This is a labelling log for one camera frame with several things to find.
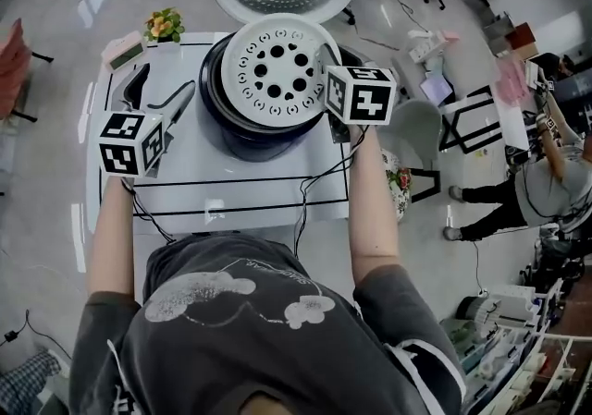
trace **floor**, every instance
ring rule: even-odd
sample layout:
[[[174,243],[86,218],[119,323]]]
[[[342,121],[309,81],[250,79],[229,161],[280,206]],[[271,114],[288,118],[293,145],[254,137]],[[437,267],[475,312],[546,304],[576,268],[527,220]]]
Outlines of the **floor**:
[[[478,31],[473,14],[461,0],[445,11],[422,0],[401,0],[414,18],[429,29]],[[77,259],[88,258],[91,237],[84,229],[86,124],[88,92],[98,72],[100,53],[114,38],[138,29],[148,15],[176,6],[188,31],[235,31],[241,25],[215,0],[0,0],[0,38],[16,18],[22,18],[28,44],[55,57],[53,64],[33,61],[33,81],[26,112],[38,116],[30,124],[11,120],[2,139],[6,196],[0,200],[0,334],[19,329],[26,309],[38,331],[74,347],[80,312],[86,299],[85,274]],[[390,66],[402,59],[406,33],[416,26],[395,0],[354,0],[358,32],[342,17],[326,27],[345,43]],[[363,41],[371,38],[400,48],[394,51]],[[485,152],[463,155],[458,148],[441,154],[443,186],[479,186],[504,179],[500,142]],[[471,222],[490,210],[488,205],[460,205],[446,193],[414,204],[400,225],[402,259],[413,281],[438,318],[454,312],[460,300],[478,289],[476,253],[471,243],[449,243],[440,230],[449,216],[454,224]],[[254,230],[254,234],[290,244],[291,227]],[[513,282],[533,255],[536,231],[503,234],[478,243],[479,279],[484,287]],[[159,236],[137,236],[137,288],[149,253],[164,244]],[[347,223],[309,225],[300,254],[311,276],[351,297]],[[34,352],[33,334],[25,330],[11,348],[0,350],[0,370],[20,364]]]

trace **white cube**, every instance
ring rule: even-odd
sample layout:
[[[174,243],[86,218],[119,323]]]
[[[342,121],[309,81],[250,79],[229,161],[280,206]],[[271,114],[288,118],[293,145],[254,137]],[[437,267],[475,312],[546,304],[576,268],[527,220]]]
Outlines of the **white cube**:
[[[163,115],[109,111],[99,130],[101,168],[108,175],[144,177],[165,151]]]
[[[397,82],[390,70],[327,66],[325,106],[344,124],[386,125]]]

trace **person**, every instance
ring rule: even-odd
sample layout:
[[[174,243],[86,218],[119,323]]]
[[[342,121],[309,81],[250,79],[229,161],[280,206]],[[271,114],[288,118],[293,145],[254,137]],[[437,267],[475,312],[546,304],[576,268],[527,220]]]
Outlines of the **person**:
[[[560,79],[571,77],[574,74],[574,62],[567,55],[560,58],[558,55],[546,53],[532,58],[530,61],[537,64],[543,70],[544,76],[547,79],[559,81]]]
[[[561,147],[552,138],[547,118],[541,115],[536,124],[545,158],[524,165],[515,176],[493,187],[450,187],[449,194],[456,201],[501,206],[472,225],[446,226],[446,240],[476,241],[509,227],[541,226],[568,219],[592,205],[592,136],[580,139],[549,92],[547,108],[561,136]]]
[[[358,141],[361,133],[351,135]],[[110,177],[70,411],[459,413],[466,391],[460,365],[401,265],[373,128],[355,154],[349,206],[361,314],[313,281],[287,247],[243,234],[190,236],[156,250],[141,307],[133,292],[132,198]]]

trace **white table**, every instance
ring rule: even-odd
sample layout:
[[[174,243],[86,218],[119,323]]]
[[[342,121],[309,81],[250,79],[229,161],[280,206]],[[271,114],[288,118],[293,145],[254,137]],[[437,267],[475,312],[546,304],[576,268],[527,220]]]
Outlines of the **white table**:
[[[222,32],[186,33],[180,47],[149,46],[137,65],[151,64],[144,84],[141,109],[162,103],[183,82],[197,81],[200,66]],[[87,150],[86,212],[94,232],[106,176],[99,166],[95,138],[97,120],[111,109],[113,90],[134,68],[115,74],[101,67],[92,100]],[[222,153],[203,135],[199,122],[214,121],[204,111],[199,89],[180,121],[171,128],[175,137],[163,156],[158,178],[136,181],[136,190],[150,213],[172,234],[220,231],[294,224],[302,209],[302,180],[321,174],[349,153],[334,144],[325,116],[290,151],[265,163],[249,163]],[[319,180],[308,193],[307,222],[348,216],[348,173]],[[155,234],[154,226],[136,217],[135,234]]]

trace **gray t-shirt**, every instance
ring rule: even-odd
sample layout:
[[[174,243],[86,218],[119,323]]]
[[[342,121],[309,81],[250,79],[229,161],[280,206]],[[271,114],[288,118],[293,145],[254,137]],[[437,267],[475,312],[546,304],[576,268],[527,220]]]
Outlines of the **gray t-shirt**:
[[[524,165],[516,174],[516,198],[529,226],[550,223],[589,201],[586,197],[592,188],[592,163],[582,158],[584,142],[573,135],[560,147],[565,159],[563,181],[553,176],[547,158]]]
[[[294,415],[458,413],[454,350],[405,270],[375,269],[354,298],[364,319],[277,243],[183,239],[150,257],[143,307],[89,298],[70,411],[229,415],[263,393]]]

